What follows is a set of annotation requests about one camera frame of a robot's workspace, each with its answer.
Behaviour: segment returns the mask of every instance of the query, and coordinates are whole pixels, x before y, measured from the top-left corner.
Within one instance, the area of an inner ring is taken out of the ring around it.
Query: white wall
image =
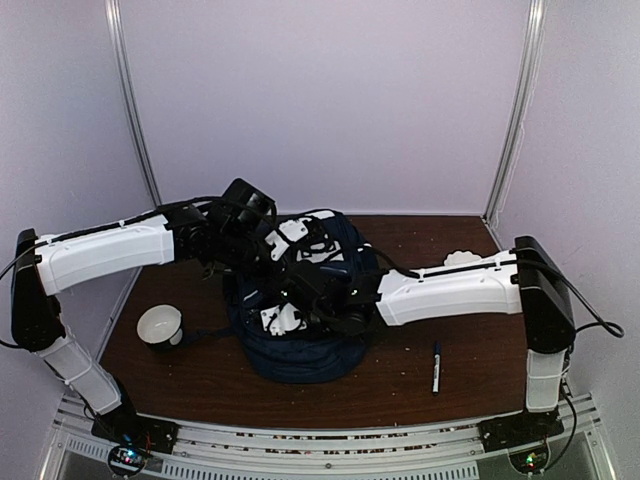
[[[124,116],[102,0],[0,1],[0,263],[18,233],[75,230],[149,209]],[[95,353],[130,273],[63,294]],[[0,337],[10,340],[10,279]],[[43,363],[0,348],[2,478],[34,478],[62,389]]]
[[[580,334],[570,378],[592,391],[622,478],[640,467],[640,3],[550,2],[525,139],[497,231],[538,237],[627,337]],[[577,309],[579,323],[589,320]]]
[[[164,201],[243,176],[281,210],[481,213],[529,2],[137,0],[122,21]]]

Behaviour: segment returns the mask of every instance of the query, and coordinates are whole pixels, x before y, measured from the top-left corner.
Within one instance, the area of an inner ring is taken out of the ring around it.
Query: black marker
[[[436,396],[440,392],[440,342],[436,341],[433,345],[433,395]]]

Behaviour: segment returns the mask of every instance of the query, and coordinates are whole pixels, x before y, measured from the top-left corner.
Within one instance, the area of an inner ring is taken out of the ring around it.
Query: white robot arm
[[[258,224],[269,212],[275,213],[273,201],[264,194],[236,180],[222,197],[208,200],[206,208],[184,202],[128,221],[60,236],[37,237],[33,230],[27,230],[18,240],[20,258],[12,292],[16,343],[41,357],[116,437],[132,444],[149,433],[148,428],[139,423],[123,386],[63,327],[56,294],[129,268],[196,258],[203,264],[220,261],[261,278],[277,277],[280,283],[276,288],[290,304],[275,312],[276,321],[270,323],[274,333],[292,330],[296,326],[294,313],[310,303],[315,305],[307,298],[313,292],[296,294],[296,278],[321,275],[313,269],[314,263],[326,262],[326,252],[293,266],[287,266],[282,257],[291,245],[313,236],[313,218],[326,218],[332,212],[310,213],[278,226],[273,222],[270,233],[257,235]],[[372,308],[390,326],[450,315],[524,312],[529,343],[527,410],[549,412],[557,406],[563,362],[575,329],[566,292],[532,266],[536,263],[555,268],[535,240],[522,237],[512,251],[457,265],[409,272],[387,270],[345,288],[351,289],[353,302],[366,297],[362,303],[370,305],[374,298]],[[341,331],[340,318],[333,320],[331,328]]]

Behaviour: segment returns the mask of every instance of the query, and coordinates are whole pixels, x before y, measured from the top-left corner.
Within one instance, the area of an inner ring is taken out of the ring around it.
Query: brown tabletop
[[[402,266],[441,264],[448,253],[496,246],[475,217],[354,217],[374,246]],[[109,340],[102,365],[142,413],[230,425],[354,428],[409,425],[519,410],[525,390],[521,315],[477,314],[381,327],[364,361],[320,385],[284,385],[253,372],[235,337],[205,338],[158,354],[136,335],[148,308],[168,303],[185,328],[228,326],[218,277],[188,262],[143,270]],[[433,343],[442,344],[440,395],[431,393]]]

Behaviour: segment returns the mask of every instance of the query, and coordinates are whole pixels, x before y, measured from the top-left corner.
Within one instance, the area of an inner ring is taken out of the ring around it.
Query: aluminum frame
[[[599,480],[615,480],[610,446],[590,395],[573,399],[577,434],[587,435]],[[91,420],[80,399],[66,395],[58,409],[40,480],[56,480],[66,452],[99,461],[112,443],[91,435]],[[565,439],[573,426],[566,402],[560,403]],[[486,453],[477,424],[465,419],[407,427],[340,430],[260,429],[174,420],[178,440],[171,455],[155,454],[150,474],[173,480],[247,478],[252,480],[410,480],[412,477],[477,479],[477,462],[506,450]]]
[[[116,57],[118,72],[120,74],[120,86],[124,97],[124,106],[127,114],[129,130],[133,139],[136,156],[140,165],[147,193],[151,197],[154,206],[157,207],[162,204],[162,198],[160,196],[158,182],[156,181],[156,177],[153,173],[151,160],[149,159],[149,152],[144,139],[140,113],[138,112],[138,105],[134,94],[131,70],[129,68],[129,58],[127,56],[127,48],[124,41],[122,19],[120,17],[120,0],[105,0],[105,8],[109,33],[111,34],[113,50]]]
[[[520,148],[524,114],[533,94],[533,82],[540,60],[542,30],[546,9],[547,0],[531,0],[529,22],[525,34],[520,75],[513,108],[511,110],[511,118],[509,119],[507,135],[502,147],[500,164],[484,213],[484,219],[491,227],[495,226],[497,214],[499,213],[502,200],[509,186],[509,176]]]

